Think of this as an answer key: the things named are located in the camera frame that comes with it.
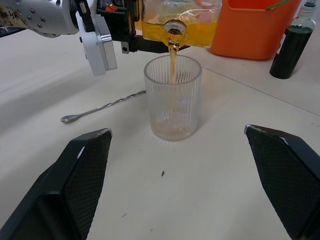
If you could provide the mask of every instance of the robotic arm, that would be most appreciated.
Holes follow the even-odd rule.
[[[74,35],[80,41],[94,76],[116,69],[113,41],[122,53],[166,53],[159,41],[136,35],[138,0],[0,0],[0,25],[30,29],[47,38]]]

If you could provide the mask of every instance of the green straw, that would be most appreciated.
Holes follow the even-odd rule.
[[[283,0],[283,1],[277,2],[276,4],[268,6],[265,10],[271,10],[271,9],[278,7],[279,5],[285,4],[286,2],[289,2],[289,1],[290,0]]]

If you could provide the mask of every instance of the ribbed glass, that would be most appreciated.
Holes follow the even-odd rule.
[[[180,141],[197,129],[202,67],[196,60],[178,55],[175,83],[170,83],[170,56],[148,62],[144,80],[151,129],[159,138]]]

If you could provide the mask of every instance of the orange container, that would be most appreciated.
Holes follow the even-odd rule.
[[[210,51],[243,59],[273,57],[300,1],[290,0],[265,10],[279,0],[223,0]]]

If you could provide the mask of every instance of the orange liquid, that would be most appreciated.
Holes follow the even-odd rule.
[[[210,47],[214,39],[217,22],[186,24],[187,38],[184,45]],[[162,42],[163,24],[152,24],[142,21],[142,35],[146,39]]]

